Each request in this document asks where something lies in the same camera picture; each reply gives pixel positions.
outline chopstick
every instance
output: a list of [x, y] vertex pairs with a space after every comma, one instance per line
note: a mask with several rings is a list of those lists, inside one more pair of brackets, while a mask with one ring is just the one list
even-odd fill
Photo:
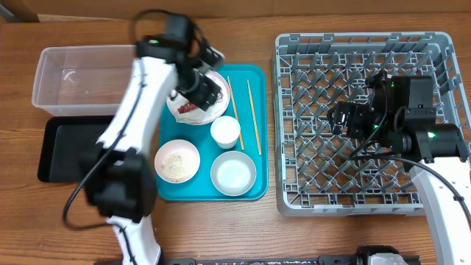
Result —
[[260, 139], [258, 138], [257, 119], [255, 118], [255, 111], [253, 109], [252, 91], [250, 90], [249, 80], [247, 80], [247, 86], [249, 87], [250, 106], [252, 107], [253, 127], [255, 127], [255, 136], [257, 137], [258, 155], [262, 155], [262, 149], [260, 148]]
[[[237, 109], [236, 109], [236, 102], [234, 101], [233, 87], [232, 87], [232, 85], [230, 85], [230, 78], [229, 78], [229, 76], [227, 76], [227, 84], [229, 85], [230, 99], [232, 99], [232, 101], [233, 101], [234, 116], [235, 116], [235, 119], [236, 119], [237, 122], [238, 122]], [[238, 138], [241, 140], [242, 151], [244, 151], [244, 141], [242, 141], [242, 130], [241, 130], [241, 134], [238, 136]]]

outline gray dish rack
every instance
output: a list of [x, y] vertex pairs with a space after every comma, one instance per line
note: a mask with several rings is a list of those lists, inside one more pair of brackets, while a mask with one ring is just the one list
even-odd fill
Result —
[[337, 101], [366, 102], [365, 77], [383, 69], [432, 76], [437, 122], [457, 124], [470, 148], [470, 110], [446, 33], [279, 35], [273, 101], [277, 206], [283, 215], [424, 214], [401, 163], [347, 161], [360, 143], [330, 133], [328, 109]]

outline tray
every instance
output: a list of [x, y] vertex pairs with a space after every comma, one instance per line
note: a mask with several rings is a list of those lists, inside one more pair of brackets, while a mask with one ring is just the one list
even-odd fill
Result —
[[[196, 175], [188, 182], [175, 184], [167, 183], [157, 178], [159, 195], [168, 201], [218, 201], [218, 200], [255, 200], [260, 199], [268, 189], [268, 137], [266, 125], [266, 88], [265, 75], [262, 70], [253, 65], [225, 65], [218, 72], [230, 82], [233, 88], [239, 121], [247, 121], [241, 124], [242, 137], [245, 150], [257, 168], [257, 179], [254, 186], [246, 194], [238, 197], [228, 197], [214, 188], [210, 179], [210, 169], [214, 160], [224, 152], [211, 138], [210, 126], [181, 124], [175, 121], [175, 117], [167, 107], [164, 107], [160, 120], [159, 146], [174, 139], [190, 141], [198, 149], [201, 156], [201, 164]], [[257, 140], [252, 121], [249, 91], [247, 79], [250, 81], [252, 98], [257, 117], [258, 133], [262, 155], [258, 155]], [[224, 113], [234, 117], [232, 101]], [[241, 143], [238, 141], [233, 149], [241, 151]]]
[[[401, 163], [347, 161], [360, 144], [332, 135], [338, 101], [365, 103], [365, 77], [429, 75], [436, 121], [454, 123], [470, 146], [470, 110], [456, 53], [443, 32], [282, 34], [273, 59], [278, 210], [286, 216], [424, 214]], [[379, 146], [369, 151], [382, 152]]]

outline wooden table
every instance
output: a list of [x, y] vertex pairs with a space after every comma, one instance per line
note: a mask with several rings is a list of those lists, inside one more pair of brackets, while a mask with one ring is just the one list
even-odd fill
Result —
[[[436, 263], [425, 217], [356, 216], [288, 218], [276, 208], [271, 67], [275, 38], [286, 32], [445, 31], [453, 39], [471, 99], [471, 15], [358, 15], [202, 19], [211, 44], [227, 63], [253, 63], [266, 74], [270, 184], [256, 202], [158, 200], [152, 213], [155, 238], [168, 258], [307, 258], [353, 254], [359, 245], [386, 244]], [[161, 24], [144, 23], [156, 32]], [[119, 258], [110, 228], [74, 232], [60, 215], [76, 185], [41, 183], [37, 177], [43, 130], [50, 115], [31, 104], [41, 51], [50, 46], [128, 43], [127, 23], [3, 24], [0, 28], [0, 264], [91, 264]], [[70, 218], [98, 222], [79, 196]]]

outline cup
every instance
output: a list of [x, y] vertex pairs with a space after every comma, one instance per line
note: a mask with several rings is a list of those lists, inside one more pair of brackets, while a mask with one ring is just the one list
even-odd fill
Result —
[[241, 134], [241, 125], [230, 116], [221, 116], [211, 125], [211, 136], [222, 149], [233, 148]]

